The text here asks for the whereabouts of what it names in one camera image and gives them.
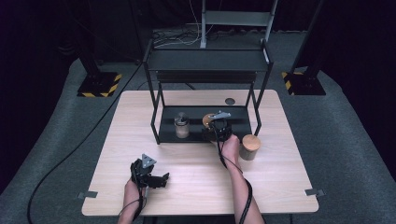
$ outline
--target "forearm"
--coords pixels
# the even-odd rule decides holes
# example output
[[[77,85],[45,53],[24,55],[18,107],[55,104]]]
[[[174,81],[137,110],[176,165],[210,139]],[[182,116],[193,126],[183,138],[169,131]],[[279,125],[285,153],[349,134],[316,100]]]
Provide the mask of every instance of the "forearm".
[[[235,213],[235,223],[239,223],[248,200],[248,185],[245,178],[236,167],[228,165],[228,170],[233,186],[233,210]],[[247,211],[245,223],[264,223],[259,206],[254,200],[254,197],[252,197],[250,207]]]

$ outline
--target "black shelf platform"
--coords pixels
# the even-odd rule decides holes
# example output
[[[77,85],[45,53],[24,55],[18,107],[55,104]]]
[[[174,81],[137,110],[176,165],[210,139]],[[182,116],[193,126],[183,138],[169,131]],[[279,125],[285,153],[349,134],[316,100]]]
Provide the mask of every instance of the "black shelf platform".
[[[207,142],[202,136],[205,128],[202,118],[207,114],[215,114],[219,111],[231,113],[227,122],[232,124],[233,133],[242,139],[246,134],[251,134],[248,108],[245,106],[166,106],[163,108],[163,117],[159,131],[162,143],[203,143]],[[176,136],[175,116],[179,112],[186,113],[190,118],[190,135],[187,138]]]

